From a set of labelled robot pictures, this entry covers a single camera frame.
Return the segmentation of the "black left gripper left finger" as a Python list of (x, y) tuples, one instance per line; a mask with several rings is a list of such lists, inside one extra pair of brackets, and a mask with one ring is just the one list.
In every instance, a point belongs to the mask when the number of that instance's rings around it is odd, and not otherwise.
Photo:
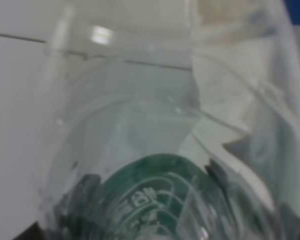
[(13, 240), (45, 240), (45, 237), (38, 222), (36, 221), (18, 236), (13, 238)]

